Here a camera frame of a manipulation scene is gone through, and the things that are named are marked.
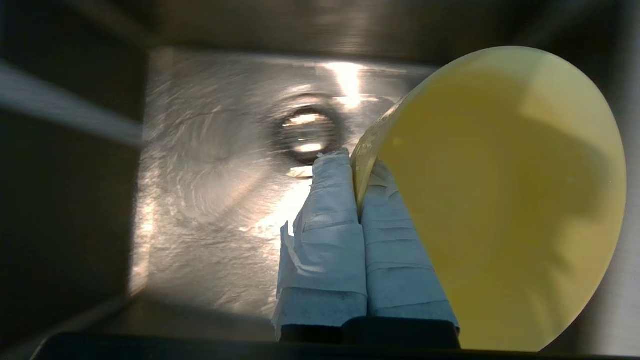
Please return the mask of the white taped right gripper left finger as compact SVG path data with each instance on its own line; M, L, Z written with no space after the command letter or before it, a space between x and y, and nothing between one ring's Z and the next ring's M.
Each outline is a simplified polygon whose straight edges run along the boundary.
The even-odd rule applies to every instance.
M276 339L339 337L368 312L365 241L350 154L322 153L295 221L280 230Z

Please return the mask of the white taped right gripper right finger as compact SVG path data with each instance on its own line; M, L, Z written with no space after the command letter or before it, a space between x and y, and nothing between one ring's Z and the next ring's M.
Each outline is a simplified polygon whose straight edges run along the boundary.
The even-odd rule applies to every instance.
M396 180L375 162L362 205L368 312L374 317L460 324Z

